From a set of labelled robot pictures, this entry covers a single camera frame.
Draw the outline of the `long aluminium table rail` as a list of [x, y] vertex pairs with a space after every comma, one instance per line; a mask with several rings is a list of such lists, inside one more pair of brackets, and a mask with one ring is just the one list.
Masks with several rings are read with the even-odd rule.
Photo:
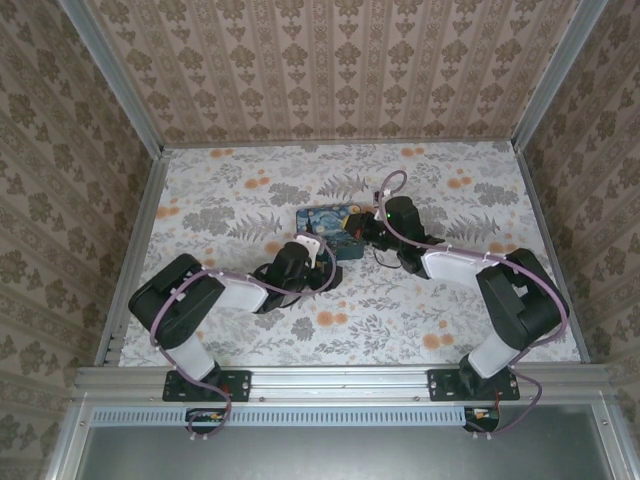
[[[427, 372], [444, 365], [365, 367], [251, 367], [248, 402], [273, 405], [445, 403], [431, 401]], [[587, 404], [614, 396], [604, 368], [576, 363], [534, 363], [518, 369], [520, 399], [532, 400], [542, 386], [547, 404]], [[79, 399], [138, 405], [162, 397], [163, 367], [79, 370], [74, 396]]]

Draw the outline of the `starry night tin box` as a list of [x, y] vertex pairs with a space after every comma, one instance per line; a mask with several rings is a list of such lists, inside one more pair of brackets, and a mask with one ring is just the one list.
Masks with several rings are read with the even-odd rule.
[[357, 204], [304, 207], [296, 211], [296, 227], [323, 238], [337, 261], [359, 260], [364, 256], [365, 244], [343, 228], [349, 215], [359, 213], [361, 207]]

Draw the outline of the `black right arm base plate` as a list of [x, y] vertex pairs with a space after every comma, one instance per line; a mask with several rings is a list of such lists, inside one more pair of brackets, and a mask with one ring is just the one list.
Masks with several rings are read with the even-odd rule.
[[507, 368], [491, 378], [482, 378], [473, 370], [432, 369], [427, 372], [431, 401], [491, 401], [520, 399], [518, 382]]

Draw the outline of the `grey metal panel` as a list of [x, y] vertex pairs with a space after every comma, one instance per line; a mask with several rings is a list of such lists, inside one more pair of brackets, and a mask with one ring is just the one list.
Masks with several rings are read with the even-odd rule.
[[513, 430], [232, 426], [193, 440], [178, 426], [64, 421], [46, 480], [640, 480], [616, 408], [535, 408]]

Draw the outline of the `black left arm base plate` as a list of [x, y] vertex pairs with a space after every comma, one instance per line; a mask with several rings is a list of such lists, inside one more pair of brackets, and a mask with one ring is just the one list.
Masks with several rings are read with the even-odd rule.
[[[251, 391], [252, 373], [249, 370], [217, 370], [201, 379], [202, 383], [216, 386], [232, 401], [247, 402]], [[169, 371], [162, 392], [165, 402], [214, 402], [222, 397], [188, 382], [179, 372]]]

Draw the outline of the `thin aluminium rail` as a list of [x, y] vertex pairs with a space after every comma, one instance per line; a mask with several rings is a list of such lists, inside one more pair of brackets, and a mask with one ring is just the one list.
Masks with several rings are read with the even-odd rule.
[[363, 144], [439, 144], [439, 143], [481, 143], [481, 142], [506, 142], [513, 145], [511, 138], [488, 137], [488, 138], [391, 138], [391, 139], [319, 139], [319, 140], [268, 140], [268, 141], [228, 141], [209, 143], [166, 143], [162, 151], [184, 150], [184, 149], [214, 149], [214, 148], [261, 148], [261, 147], [311, 147], [324, 145], [363, 145]]

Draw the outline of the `aluminium side rail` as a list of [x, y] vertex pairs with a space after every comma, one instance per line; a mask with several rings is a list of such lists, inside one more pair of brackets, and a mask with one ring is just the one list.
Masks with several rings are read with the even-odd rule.
[[558, 257], [556, 254], [556, 251], [554, 249], [554, 245], [553, 245], [553, 241], [551, 238], [551, 235], [549, 233], [549, 229], [547, 227], [546, 221], [545, 221], [545, 217], [544, 217], [544, 213], [540, 204], [540, 201], [538, 199], [536, 190], [535, 190], [535, 186], [534, 186], [534, 182], [532, 180], [531, 174], [529, 172], [528, 169], [528, 165], [526, 163], [526, 159], [524, 154], [518, 150], [518, 149], [514, 149], [516, 158], [517, 158], [517, 162], [520, 168], [520, 172], [523, 178], [523, 182], [524, 185], [526, 187], [526, 191], [531, 203], [531, 208], [534, 212], [534, 216], [537, 222], [537, 226], [541, 235], [541, 238], [543, 240], [543, 244], [549, 259], [549, 263], [550, 263], [550, 267], [551, 270], [553, 272], [553, 277], [554, 280], [556, 281], [556, 285], [559, 288], [560, 292], [563, 295], [563, 298], [567, 301], [569, 308], [570, 308], [570, 314], [569, 314], [569, 319], [568, 319], [568, 327], [567, 329], [571, 331], [571, 336], [573, 337], [575, 343], [576, 343], [576, 348], [577, 351], [580, 355], [580, 361], [582, 363], [590, 363], [591, 362], [591, 358], [588, 352], [588, 348], [586, 345], [586, 342], [584, 340], [584, 336], [582, 334], [578, 319], [576, 317], [575, 314], [575, 310], [571, 301], [571, 297], [567, 288], [567, 284], [561, 269], [561, 266], [559, 264], [558, 261]]
[[131, 318], [128, 302], [139, 286], [157, 208], [164, 189], [169, 159], [170, 150], [164, 149], [152, 162], [96, 353], [94, 361], [96, 367], [118, 365]]

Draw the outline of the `black connector board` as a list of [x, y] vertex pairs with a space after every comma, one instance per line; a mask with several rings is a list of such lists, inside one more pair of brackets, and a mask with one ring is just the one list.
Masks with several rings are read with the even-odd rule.
[[195, 435], [210, 435], [225, 422], [225, 408], [192, 408], [185, 412], [186, 429]]
[[498, 407], [465, 407], [463, 428], [471, 433], [491, 433], [498, 428], [500, 411]]

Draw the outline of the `aluminium frame post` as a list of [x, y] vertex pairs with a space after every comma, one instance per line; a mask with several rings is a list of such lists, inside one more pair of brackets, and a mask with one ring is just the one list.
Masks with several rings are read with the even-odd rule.
[[607, 0], [579, 1], [511, 137], [517, 152], [523, 151], [531, 140], [606, 3]]
[[92, 59], [153, 160], [162, 156], [164, 141], [136, 92], [126, 68], [85, 0], [58, 0]]

